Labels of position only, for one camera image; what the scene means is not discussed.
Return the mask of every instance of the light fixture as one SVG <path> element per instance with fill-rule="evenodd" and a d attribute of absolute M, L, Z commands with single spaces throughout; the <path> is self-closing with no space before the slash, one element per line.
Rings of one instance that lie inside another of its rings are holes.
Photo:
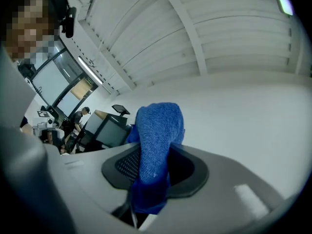
<path fill-rule="evenodd" d="M 290 0 L 279 0 L 282 10 L 285 14 L 293 15 L 293 6 Z"/>
<path fill-rule="evenodd" d="M 99 84 L 103 84 L 103 82 L 96 76 L 96 74 L 89 68 L 89 66 L 84 62 L 84 60 L 81 57 L 78 57 L 78 60 L 81 62 L 81 64 L 85 67 L 85 69 L 96 79 Z"/>
<path fill-rule="evenodd" d="M 65 70 L 65 69 L 63 69 L 63 70 L 64 70 L 64 71 L 65 71 L 65 73 L 68 75 L 68 77 L 70 77 L 70 76 L 69 76 L 69 74 L 66 72 L 66 70 Z"/>
<path fill-rule="evenodd" d="M 56 49 L 57 49 L 57 51 L 59 52 L 59 49 L 58 49 L 56 46 L 55 46 L 55 48 L 56 48 Z M 62 56 L 62 54 L 61 54 L 60 56 L 61 56 L 61 57 L 63 57 L 63 56 Z"/>

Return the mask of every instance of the blue towel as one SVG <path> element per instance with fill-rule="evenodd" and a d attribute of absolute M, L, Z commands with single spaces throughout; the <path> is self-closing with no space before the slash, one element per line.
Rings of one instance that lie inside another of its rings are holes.
<path fill-rule="evenodd" d="M 167 157 L 171 143 L 184 138 L 182 112 L 175 103 L 141 107 L 128 142 L 141 143 L 139 176 L 132 185 L 132 202 L 138 213 L 158 214 L 170 187 Z"/>

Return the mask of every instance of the glass window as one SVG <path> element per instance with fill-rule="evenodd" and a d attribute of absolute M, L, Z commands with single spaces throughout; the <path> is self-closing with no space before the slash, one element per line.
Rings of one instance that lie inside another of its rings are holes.
<path fill-rule="evenodd" d="M 54 60 L 58 70 L 63 74 L 68 83 L 73 82 L 79 75 L 83 73 L 81 67 L 73 60 L 66 51 Z"/>
<path fill-rule="evenodd" d="M 86 78 L 82 78 L 60 101 L 58 108 L 69 116 L 78 103 L 94 88 Z"/>
<path fill-rule="evenodd" d="M 62 57 L 58 56 L 55 60 L 49 62 L 33 79 L 33 84 L 50 105 L 69 85 L 68 80 L 55 63 L 57 59 L 62 59 Z"/>
<path fill-rule="evenodd" d="M 53 57 L 59 51 L 64 48 L 63 43 L 60 40 L 56 41 L 45 41 L 43 46 L 37 49 L 36 53 L 33 53 L 30 58 L 26 58 L 20 64 L 22 66 L 26 65 L 29 69 L 29 66 L 34 68 L 34 70 L 38 70 L 49 58 Z"/>

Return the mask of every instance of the cap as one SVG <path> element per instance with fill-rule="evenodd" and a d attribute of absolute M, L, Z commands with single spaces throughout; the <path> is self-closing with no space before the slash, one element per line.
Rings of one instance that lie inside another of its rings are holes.
<path fill-rule="evenodd" d="M 90 114 L 90 108 L 89 107 L 84 107 L 84 109 L 87 111 L 88 114 Z"/>

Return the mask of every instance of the wall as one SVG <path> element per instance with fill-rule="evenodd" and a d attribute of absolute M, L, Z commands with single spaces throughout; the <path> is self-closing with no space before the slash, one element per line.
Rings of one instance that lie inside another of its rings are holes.
<path fill-rule="evenodd" d="M 306 181 L 312 163 L 312 79 L 236 72 L 175 80 L 118 96 L 103 111 L 115 113 L 111 105 L 121 104 L 135 115 L 141 106 L 165 101 L 181 107 L 184 145 L 241 162 L 285 198 Z"/>
<path fill-rule="evenodd" d="M 69 83 L 55 63 L 51 61 L 36 75 L 33 84 L 38 89 L 42 87 L 41 94 L 43 98 L 52 105 Z"/>

